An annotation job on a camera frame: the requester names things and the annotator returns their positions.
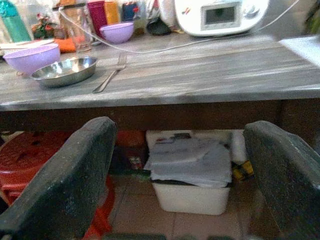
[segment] wall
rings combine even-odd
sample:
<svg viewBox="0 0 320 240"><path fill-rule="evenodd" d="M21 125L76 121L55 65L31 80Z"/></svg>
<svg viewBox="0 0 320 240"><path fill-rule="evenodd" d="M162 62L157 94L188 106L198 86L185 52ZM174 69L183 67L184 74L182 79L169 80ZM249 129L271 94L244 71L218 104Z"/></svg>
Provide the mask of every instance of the wall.
<svg viewBox="0 0 320 240"><path fill-rule="evenodd" d="M269 10L262 25L266 25L283 13L295 0L270 0ZM272 34L278 40L299 36L304 30L306 15L316 0L300 0L289 12L270 27L262 30L263 33Z"/></svg>

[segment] beige floor tile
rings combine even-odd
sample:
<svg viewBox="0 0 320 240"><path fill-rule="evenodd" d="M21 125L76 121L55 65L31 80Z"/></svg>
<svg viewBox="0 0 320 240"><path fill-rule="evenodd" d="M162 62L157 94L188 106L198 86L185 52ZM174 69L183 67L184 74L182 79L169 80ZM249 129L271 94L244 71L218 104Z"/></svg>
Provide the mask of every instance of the beige floor tile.
<svg viewBox="0 0 320 240"><path fill-rule="evenodd" d="M238 216L240 226L242 228L243 236L247 236L249 232L250 221L254 209L254 204L252 202L240 201L237 203L238 206Z"/></svg>
<svg viewBox="0 0 320 240"><path fill-rule="evenodd" d="M264 205L258 202L239 202L238 203L238 216L239 222L242 227L243 237L254 234L262 237L265 240L273 240L278 236L279 230L270 215L269 210L262 208ZM253 217L254 212L258 213L261 217L260 220L255 220Z"/></svg>
<svg viewBox="0 0 320 240"><path fill-rule="evenodd" d="M123 201L124 195L125 195L125 193L122 192L122 193L116 193L114 196L115 199L114 199L113 208L112 208L112 211L110 212L109 217L108 217L108 222L111 226L113 225L113 223L116 219L116 216L119 211L119 207Z"/></svg>
<svg viewBox="0 0 320 240"><path fill-rule="evenodd" d="M146 179L132 177L126 190L127 194L140 194L140 195L156 195L155 189L151 182Z"/></svg>
<svg viewBox="0 0 320 240"><path fill-rule="evenodd" d="M154 195L126 194L115 218L113 232L164 234L171 239L174 216L174 213L160 208Z"/></svg>
<svg viewBox="0 0 320 240"><path fill-rule="evenodd" d="M114 184L114 191L116 193L124 193L131 180L131 176L111 175L110 177Z"/></svg>
<svg viewBox="0 0 320 240"><path fill-rule="evenodd" d="M174 221L173 236L193 235L198 240L208 236L229 236L241 239L241 229L237 219L236 203L229 201L227 210L221 215L201 215L177 213Z"/></svg>

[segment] flowers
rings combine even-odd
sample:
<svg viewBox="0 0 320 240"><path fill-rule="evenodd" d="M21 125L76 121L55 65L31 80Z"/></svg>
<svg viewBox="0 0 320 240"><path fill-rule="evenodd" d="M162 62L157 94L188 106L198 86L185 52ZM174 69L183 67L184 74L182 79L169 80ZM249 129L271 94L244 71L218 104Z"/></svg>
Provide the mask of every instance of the flowers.
<svg viewBox="0 0 320 240"><path fill-rule="evenodd" d="M54 37L54 27L57 24L51 22L49 15L42 16L41 13L36 15L38 23L31 27L35 39L49 39Z"/></svg>

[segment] tile floor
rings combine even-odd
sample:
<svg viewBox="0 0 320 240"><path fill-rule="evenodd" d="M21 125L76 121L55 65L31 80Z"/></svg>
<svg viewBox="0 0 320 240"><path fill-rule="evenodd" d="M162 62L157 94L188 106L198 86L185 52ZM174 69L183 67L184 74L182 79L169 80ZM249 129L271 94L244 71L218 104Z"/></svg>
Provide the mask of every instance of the tile floor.
<svg viewBox="0 0 320 240"><path fill-rule="evenodd" d="M256 189L254 179L231 189L226 212L218 216L164 211L148 181L136 176L114 175L112 179L116 193L109 223L114 233L164 234L168 240L184 235L198 240L208 236L242 240L247 233Z"/></svg>

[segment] white kitchen appliance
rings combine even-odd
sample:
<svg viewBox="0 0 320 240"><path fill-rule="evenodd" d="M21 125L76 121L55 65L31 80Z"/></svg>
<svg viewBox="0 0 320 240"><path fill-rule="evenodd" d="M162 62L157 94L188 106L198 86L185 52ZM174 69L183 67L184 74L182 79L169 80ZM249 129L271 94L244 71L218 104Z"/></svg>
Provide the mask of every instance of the white kitchen appliance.
<svg viewBox="0 0 320 240"><path fill-rule="evenodd" d="M193 36L243 33L264 17L269 0L175 0L177 20Z"/></svg>

